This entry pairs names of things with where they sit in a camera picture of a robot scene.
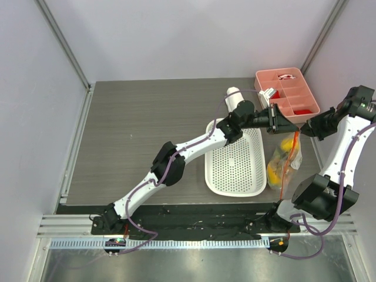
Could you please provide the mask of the yellow fake fruit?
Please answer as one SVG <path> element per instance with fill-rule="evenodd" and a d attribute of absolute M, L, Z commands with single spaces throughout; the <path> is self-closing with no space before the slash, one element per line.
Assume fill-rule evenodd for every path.
<path fill-rule="evenodd" d="M 280 143 L 280 148 L 284 152 L 290 152 L 293 149 L 294 138 L 285 138 Z"/>

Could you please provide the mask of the clear zip top bag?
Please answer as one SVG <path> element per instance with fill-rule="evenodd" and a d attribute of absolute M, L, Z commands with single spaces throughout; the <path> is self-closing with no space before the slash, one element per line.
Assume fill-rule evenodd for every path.
<path fill-rule="evenodd" d="M 290 133 L 285 138 L 294 138 L 293 149 L 290 152 L 284 152 L 280 148 L 280 142 L 276 146 L 274 153 L 270 161 L 268 162 L 268 164 L 271 164 L 275 167 L 278 166 L 281 169 L 281 187 L 270 186 L 272 190 L 279 192 L 280 200 L 283 199 L 291 179 L 293 178 L 297 170 L 300 168 L 301 163 L 303 161 L 303 155 L 301 152 L 300 132 Z"/>

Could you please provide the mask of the pink divided organizer tray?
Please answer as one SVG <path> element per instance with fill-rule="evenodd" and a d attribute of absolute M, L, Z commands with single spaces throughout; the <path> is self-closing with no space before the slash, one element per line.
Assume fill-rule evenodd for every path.
<path fill-rule="evenodd" d="M 279 80 L 277 76 L 285 73 L 293 74 L 296 79 Z M 271 99 L 270 103 L 278 104 L 282 114 L 293 123 L 304 123 L 321 112 L 299 68 L 291 67 L 257 71 L 254 87 L 258 91 L 268 88 L 278 90 L 280 98 Z M 309 109 L 313 113 L 309 115 L 295 115 L 293 109 Z"/>

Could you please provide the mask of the yellow green fake mango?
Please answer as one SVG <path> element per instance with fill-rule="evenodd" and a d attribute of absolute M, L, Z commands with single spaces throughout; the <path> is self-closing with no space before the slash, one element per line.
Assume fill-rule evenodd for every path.
<path fill-rule="evenodd" d="M 282 174 L 281 169 L 277 166 L 268 164 L 267 166 L 267 181 L 269 186 L 281 187 L 282 184 Z"/>

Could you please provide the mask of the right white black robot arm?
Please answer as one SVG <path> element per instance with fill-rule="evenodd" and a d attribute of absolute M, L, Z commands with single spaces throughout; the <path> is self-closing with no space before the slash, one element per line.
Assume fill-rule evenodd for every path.
<path fill-rule="evenodd" d="M 272 232 L 288 231 L 293 217 L 325 220 L 323 231 L 307 227 L 316 236 L 331 231 L 339 216 L 352 207 L 359 194 L 353 190 L 354 172 L 362 149 L 375 129 L 374 90 L 360 85 L 349 90 L 336 108 L 330 108 L 301 127 L 301 133 L 318 140 L 336 135 L 337 140 L 321 171 L 301 182 L 292 199 L 279 200 L 266 214 Z"/>

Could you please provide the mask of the red white item in tray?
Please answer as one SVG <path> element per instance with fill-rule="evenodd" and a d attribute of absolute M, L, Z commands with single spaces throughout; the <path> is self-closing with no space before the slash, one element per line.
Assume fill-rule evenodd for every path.
<path fill-rule="evenodd" d="M 296 79 L 293 74 L 285 73 L 277 76 L 279 80 L 292 80 Z"/>

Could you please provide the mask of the rolled white towel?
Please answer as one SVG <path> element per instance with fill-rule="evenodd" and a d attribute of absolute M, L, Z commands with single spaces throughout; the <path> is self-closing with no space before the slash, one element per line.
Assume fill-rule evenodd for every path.
<path fill-rule="evenodd" d="M 230 87 L 226 92 L 225 103 L 228 109 L 228 112 L 235 110 L 237 105 L 244 100 L 242 93 L 239 88 Z"/>

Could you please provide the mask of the white perforated plastic basket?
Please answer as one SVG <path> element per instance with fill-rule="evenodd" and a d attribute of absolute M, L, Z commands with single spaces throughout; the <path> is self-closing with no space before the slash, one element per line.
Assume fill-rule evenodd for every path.
<path fill-rule="evenodd" d="M 227 197 L 254 197 L 267 183 L 266 162 L 260 129 L 244 129 L 233 144 L 204 156 L 207 187 Z"/>

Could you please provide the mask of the red block in tray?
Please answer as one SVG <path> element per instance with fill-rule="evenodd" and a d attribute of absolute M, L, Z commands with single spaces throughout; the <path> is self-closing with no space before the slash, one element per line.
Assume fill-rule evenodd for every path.
<path fill-rule="evenodd" d="M 313 112 L 309 109 L 293 109 L 295 115 L 309 115 Z"/>
<path fill-rule="evenodd" d="M 280 94 L 279 94 L 279 91 L 276 90 L 275 93 L 271 96 L 270 99 L 279 99 L 280 98 Z"/>

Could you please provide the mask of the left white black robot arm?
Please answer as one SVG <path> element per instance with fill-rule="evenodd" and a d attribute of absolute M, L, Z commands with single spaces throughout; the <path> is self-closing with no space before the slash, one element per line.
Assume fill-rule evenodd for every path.
<path fill-rule="evenodd" d="M 174 145 L 166 142 L 152 162 L 146 177 L 121 199 L 108 204 L 92 220 L 92 234 L 120 234 L 130 222 L 131 215 L 156 192 L 179 182 L 184 169 L 194 159 L 238 141 L 244 129 L 265 128 L 270 134 L 298 131 L 276 104 L 258 111 L 253 102 L 241 98 L 224 99 L 229 114 L 215 119 L 209 133 L 188 142 Z"/>

